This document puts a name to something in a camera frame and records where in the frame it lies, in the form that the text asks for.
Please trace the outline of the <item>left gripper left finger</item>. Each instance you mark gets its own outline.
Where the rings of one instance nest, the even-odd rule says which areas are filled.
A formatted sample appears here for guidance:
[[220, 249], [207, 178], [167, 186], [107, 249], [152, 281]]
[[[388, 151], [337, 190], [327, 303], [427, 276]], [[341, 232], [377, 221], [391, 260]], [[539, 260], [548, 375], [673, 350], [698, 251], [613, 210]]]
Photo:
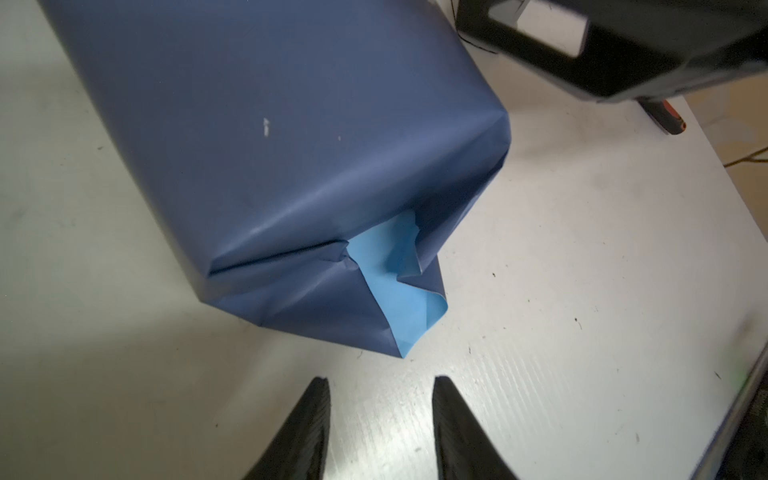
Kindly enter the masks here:
[[315, 377], [244, 479], [322, 479], [330, 420], [329, 382]]

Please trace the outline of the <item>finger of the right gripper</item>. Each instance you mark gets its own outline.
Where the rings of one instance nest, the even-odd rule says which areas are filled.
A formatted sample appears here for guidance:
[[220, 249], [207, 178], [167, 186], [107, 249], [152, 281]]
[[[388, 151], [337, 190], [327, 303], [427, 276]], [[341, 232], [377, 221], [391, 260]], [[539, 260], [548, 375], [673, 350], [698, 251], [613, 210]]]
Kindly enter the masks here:
[[459, 2], [457, 30], [582, 100], [660, 100], [767, 70], [764, 1], [563, 1], [586, 19], [574, 57], [492, 18], [495, 5]]

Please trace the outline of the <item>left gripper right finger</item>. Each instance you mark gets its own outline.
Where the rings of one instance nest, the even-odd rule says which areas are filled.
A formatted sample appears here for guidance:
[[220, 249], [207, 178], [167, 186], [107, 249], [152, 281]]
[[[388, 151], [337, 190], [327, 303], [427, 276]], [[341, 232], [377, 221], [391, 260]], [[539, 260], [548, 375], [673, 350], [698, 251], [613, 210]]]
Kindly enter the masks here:
[[439, 479], [517, 480], [447, 376], [435, 378], [432, 411]]

